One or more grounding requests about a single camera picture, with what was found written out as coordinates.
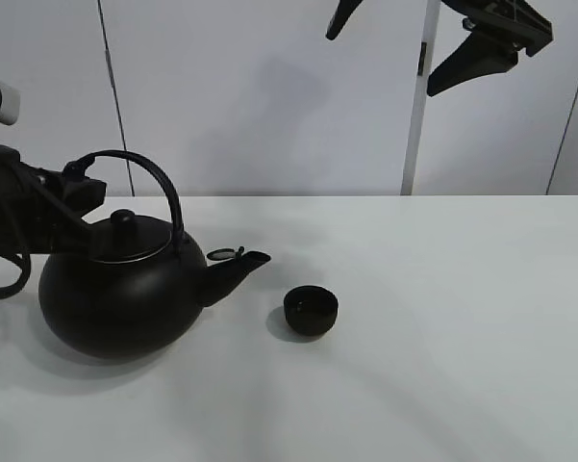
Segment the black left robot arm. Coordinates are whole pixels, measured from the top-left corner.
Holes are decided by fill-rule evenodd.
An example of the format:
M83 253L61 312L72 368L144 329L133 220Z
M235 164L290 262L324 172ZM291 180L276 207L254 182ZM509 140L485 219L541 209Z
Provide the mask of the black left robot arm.
M29 166L0 144L0 251L99 255L106 238L83 216L104 203L106 188L71 166Z

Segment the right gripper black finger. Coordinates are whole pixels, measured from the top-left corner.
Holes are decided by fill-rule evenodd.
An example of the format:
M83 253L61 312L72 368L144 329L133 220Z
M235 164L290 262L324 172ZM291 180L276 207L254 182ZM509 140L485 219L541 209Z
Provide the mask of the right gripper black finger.
M328 24L325 38L335 40L348 22L351 15L362 4L362 0L339 0L335 12Z

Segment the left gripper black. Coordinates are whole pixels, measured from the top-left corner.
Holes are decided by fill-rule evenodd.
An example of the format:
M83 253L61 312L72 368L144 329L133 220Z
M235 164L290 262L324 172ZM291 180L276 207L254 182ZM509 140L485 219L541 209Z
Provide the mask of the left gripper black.
M10 163L21 192L9 199L17 225L9 232L12 253L98 255L107 238L84 216L103 205L107 184L82 176Z

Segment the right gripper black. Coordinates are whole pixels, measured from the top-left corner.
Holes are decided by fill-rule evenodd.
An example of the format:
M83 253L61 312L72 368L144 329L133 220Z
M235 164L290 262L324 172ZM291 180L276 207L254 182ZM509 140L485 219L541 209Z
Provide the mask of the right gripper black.
M430 74L426 93L435 96L467 81L506 73L518 50L535 56L553 41L551 22L526 1L442 0L463 18L467 38Z

